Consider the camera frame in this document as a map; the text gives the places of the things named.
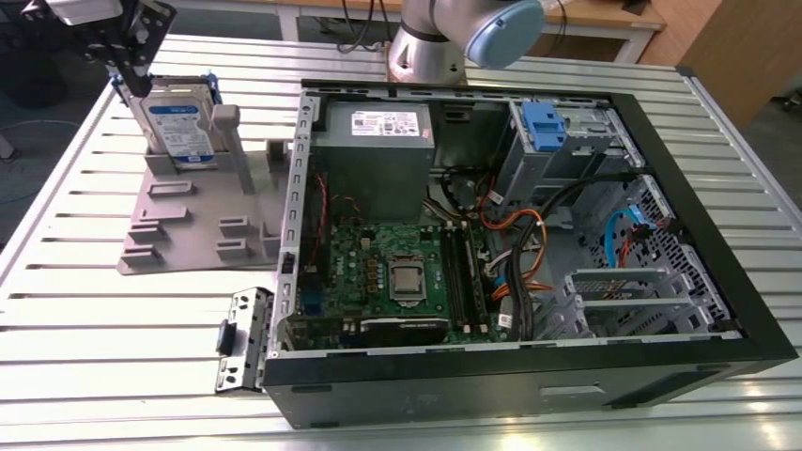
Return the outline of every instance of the blue drive bay latch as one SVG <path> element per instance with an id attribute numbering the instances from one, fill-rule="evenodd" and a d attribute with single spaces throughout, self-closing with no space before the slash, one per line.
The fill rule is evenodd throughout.
<path id="1" fill-rule="evenodd" d="M 522 117 L 533 146 L 539 152 L 557 152 L 566 143 L 566 121 L 551 103 L 522 102 Z"/>

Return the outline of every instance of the gray plastic holder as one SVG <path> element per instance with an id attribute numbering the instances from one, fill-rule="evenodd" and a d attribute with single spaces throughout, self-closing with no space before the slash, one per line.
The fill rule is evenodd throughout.
<path id="1" fill-rule="evenodd" d="M 146 155 L 148 170 L 116 265 L 122 274 L 278 262 L 287 173 L 270 170 L 267 152 L 243 151 L 235 105 L 216 105 L 211 123 L 210 133 L 226 144 L 215 154 L 216 168 L 179 170 L 170 155 Z"/>

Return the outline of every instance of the aluminum work surface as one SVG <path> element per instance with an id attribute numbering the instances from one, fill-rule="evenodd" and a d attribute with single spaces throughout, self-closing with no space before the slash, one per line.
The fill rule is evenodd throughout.
<path id="1" fill-rule="evenodd" d="M 246 150 L 294 133 L 301 78 L 383 80 L 381 54 L 334 45 L 172 36 L 154 73 L 211 69 L 242 108 Z M 633 93 L 710 215 L 802 348 L 798 210 L 738 135 L 673 69 L 526 59 L 469 68 L 474 85 Z M 215 397 L 230 294 L 269 271 L 124 277 L 114 268 L 146 140 L 107 88 L 0 256 L 0 445 L 355 449 L 798 449 L 802 361 L 651 409 L 295 431 L 270 398 Z"/>

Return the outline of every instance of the motherboard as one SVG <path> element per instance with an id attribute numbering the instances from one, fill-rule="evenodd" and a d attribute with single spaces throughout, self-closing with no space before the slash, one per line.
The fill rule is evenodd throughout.
<path id="1" fill-rule="evenodd" d="M 291 318 L 301 349 L 495 341 L 469 225 L 338 225 Z"/>

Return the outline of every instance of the sticker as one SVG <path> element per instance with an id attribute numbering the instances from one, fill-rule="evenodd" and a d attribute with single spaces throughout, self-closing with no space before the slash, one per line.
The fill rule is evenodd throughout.
<path id="1" fill-rule="evenodd" d="M 200 129 L 200 110 L 194 105 L 152 106 L 156 135 L 167 148 L 167 153 L 183 163 L 204 163 L 214 159 L 215 149 L 210 135 Z"/>
<path id="2" fill-rule="evenodd" d="M 505 198 L 502 197 L 501 194 L 498 194 L 495 191 L 490 190 L 490 192 L 487 193 L 487 198 L 490 200 L 493 200 L 493 202 L 497 205 L 502 205 L 502 202 L 505 202 Z"/>
<path id="3" fill-rule="evenodd" d="M 513 328 L 513 317 L 510 315 L 506 315 L 505 313 L 502 313 L 499 315 L 499 325 L 502 327 L 505 327 L 506 329 L 511 329 Z"/>
<path id="4" fill-rule="evenodd" d="M 403 111 L 358 111 L 351 115 L 354 136 L 421 136 L 418 115 Z"/>

